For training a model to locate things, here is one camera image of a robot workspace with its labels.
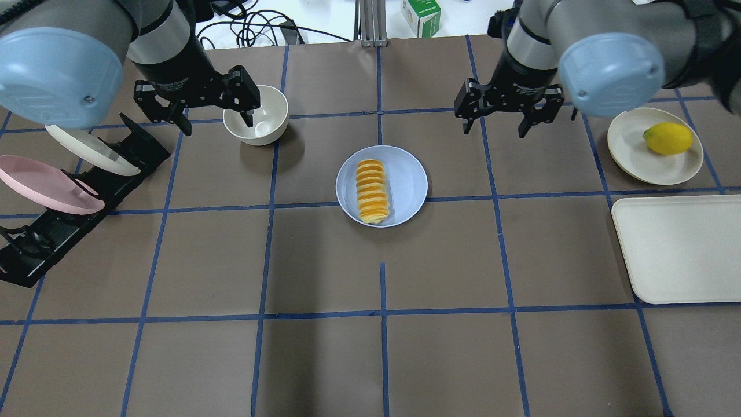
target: lemon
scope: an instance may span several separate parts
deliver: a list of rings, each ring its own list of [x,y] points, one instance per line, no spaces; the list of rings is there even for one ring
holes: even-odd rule
[[[692,146],[692,131],[685,125],[672,122],[659,123],[643,132],[648,148],[661,155],[676,155]]]

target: rectangular tray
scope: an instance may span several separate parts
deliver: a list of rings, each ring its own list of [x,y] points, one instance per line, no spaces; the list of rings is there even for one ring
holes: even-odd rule
[[[641,300],[741,301],[741,195],[624,198],[612,217]]]

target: green box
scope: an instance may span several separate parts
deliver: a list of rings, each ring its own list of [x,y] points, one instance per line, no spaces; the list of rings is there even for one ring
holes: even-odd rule
[[[402,15],[418,38],[431,38],[437,33],[440,14],[435,0],[402,0]]]

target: white floor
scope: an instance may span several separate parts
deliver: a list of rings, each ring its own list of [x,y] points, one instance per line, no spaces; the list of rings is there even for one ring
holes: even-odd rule
[[[251,11],[273,9],[291,17],[298,26],[310,27],[334,33],[348,39],[353,38],[355,19],[355,0],[250,0],[245,3],[246,7],[257,6]],[[437,0],[442,9],[442,20],[440,31],[436,36],[458,36],[479,35],[486,33],[489,17],[497,10],[504,10],[512,6],[512,0]],[[268,18],[277,16],[266,13]],[[217,16],[214,20],[199,23],[196,32],[206,24],[231,19]],[[254,23],[265,23],[255,18]],[[413,38],[414,32],[401,14],[401,0],[386,0],[386,31],[389,39]],[[235,36],[229,31],[229,25],[222,24],[209,27],[203,36],[208,37],[217,48],[236,47]],[[302,31],[302,37],[307,43],[341,42],[339,39],[320,33]],[[284,39],[278,35],[280,45],[284,45]],[[255,46],[267,46],[271,42],[266,36],[260,36]]]

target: dish rack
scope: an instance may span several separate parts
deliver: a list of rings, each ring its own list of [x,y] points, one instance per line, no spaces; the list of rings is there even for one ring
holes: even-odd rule
[[[141,172],[123,177],[93,167],[73,175],[91,187],[105,202],[101,211],[77,215],[47,208],[30,225],[15,229],[0,227],[7,245],[0,249],[0,280],[31,288],[86,234],[90,233],[126,196],[152,174],[170,152],[123,113],[119,114],[130,134],[121,142],[108,144]]]

